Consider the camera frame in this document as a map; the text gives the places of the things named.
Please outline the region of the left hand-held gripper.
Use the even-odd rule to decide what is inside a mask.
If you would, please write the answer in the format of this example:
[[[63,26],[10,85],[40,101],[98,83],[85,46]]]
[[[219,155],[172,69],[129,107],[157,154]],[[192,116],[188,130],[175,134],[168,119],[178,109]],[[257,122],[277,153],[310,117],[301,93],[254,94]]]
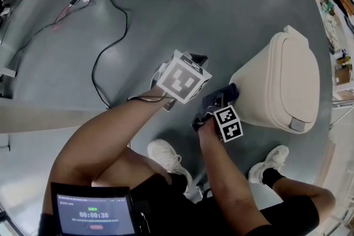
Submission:
[[[207,66],[207,56],[175,50],[170,59],[155,70],[150,86],[160,87],[172,98],[163,107],[167,112],[177,101],[186,104],[199,94],[212,78]]]

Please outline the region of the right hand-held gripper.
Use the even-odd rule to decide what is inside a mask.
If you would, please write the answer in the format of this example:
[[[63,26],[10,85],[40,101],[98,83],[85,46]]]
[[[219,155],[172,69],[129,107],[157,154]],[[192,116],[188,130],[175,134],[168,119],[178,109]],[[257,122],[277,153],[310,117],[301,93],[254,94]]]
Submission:
[[[206,122],[215,120],[215,131],[218,138],[224,143],[237,139],[243,135],[240,119],[231,102],[238,98],[238,94],[219,92],[204,97],[202,110],[197,113],[191,126],[197,132]]]

